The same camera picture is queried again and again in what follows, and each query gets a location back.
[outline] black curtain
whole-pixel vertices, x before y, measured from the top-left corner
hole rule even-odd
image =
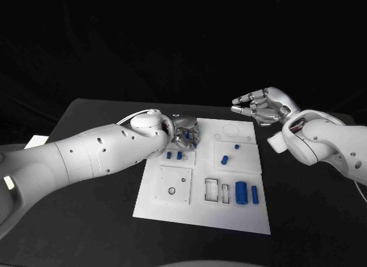
[[[267,86],[367,125],[367,15],[298,2],[0,2],[0,144],[49,135],[77,98],[230,106]]]

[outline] wire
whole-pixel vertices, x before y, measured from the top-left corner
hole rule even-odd
[[[132,118],[133,116],[136,116],[137,114],[143,113],[143,112],[148,112],[150,110],[142,110],[139,111],[137,113],[129,115],[124,119],[122,119],[119,122],[117,122],[117,125],[120,125],[126,120],[129,120],[129,118]]]
[[[360,187],[358,187],[357,181],[354,181],[354,184],[356,184],[356,187],[357,187],[358,192],[360,192],[360,194],[361,194],[361,197],[363,197],[363,199],[364,199],[364,201],[366,201],[366,203],[367,203],[367,199],[366,199],[366,197],[364,197],[364,195],[363,195],[363,192],[361,192],[361,189],[360,189]]]

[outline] white board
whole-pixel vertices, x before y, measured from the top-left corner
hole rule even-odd
[[[231,142],[240,144],[240,148],[244,145],[249,147],[249,144],[256,144],[253,123],[198,118],[198,124],[200,144],[194,150],[195,165],[192,166],[189,162],[182,164],[182,161],[181,164],[169,162],[162,158],[165,157],[165,154],[161,157],[148,160],[133,217],[270,235],[260,168],[259,171],[256,169],[256,174],[252,174],[243,172],[244,169],[239,168],[237,170],[220,170],[214,165],[214,161],[220,161],[218,158],[214,159],[215,143],[220,143],[220,146],[223,146],[226,145],[223,142]],[[168,149],[179,150],[175,144],[169,144]],[[228,152],[230,160],[227,164],[231,164],[231,159],[237,157],[237,154],[233,153],[241,153],[241,151],[249,154],[246,155],[247,159],[260,162],[256,149],[240,151],[233,149]],[[152,201],[155,198],[156,179],[161,176],[161,166],[191,170],[191,193],[188,205]],[[205,201],[205,179],[217,179],[218,181],[218,202]],[[236,182],[239,181],[247,183],[247,205],[239,205],[236,203]],[[221,185],[227,185],[228,187],[228,204],[223,204]],[[260,201],[257,205],[253,204],[252,198],[253,185],[257,186]]]

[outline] robotic hand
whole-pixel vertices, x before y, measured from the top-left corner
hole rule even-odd
[[[278,153],[286,149],[306,165],[330,163],[338,172],[367,186],[367,127],[347,126],[330,114],[301,111],[292,98],[269,87],[236,98],[233,104],[250,101],[250,108],[231,106],[231,111],[256,119],[260,126],[279,121],[282,132],[267,139]]]
[[[0,239],[51,192],[161,156],[171,142],[181,148],[195,149],[198,134],[197,118],[184,115],[169,118],[159,110],[143,110],[117,124],[0,154]],[[15,197],[3,181],[6,176],[15,183]]]

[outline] table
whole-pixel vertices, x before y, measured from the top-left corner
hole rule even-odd
[[[227,107],[75,100],[48,142],[129,114],[253,121]],[[347,124],[350,116],[334,114]],[[319,162],[302,165],[267,144],[282,125],[254,124],[272,235],[133,218],[146,161],[70,185],[32,207],[0,241],[0,262],[22,266],[159,266],[187,260],[230,260],[266,266],[367,265],[367,205],[354,182]]]

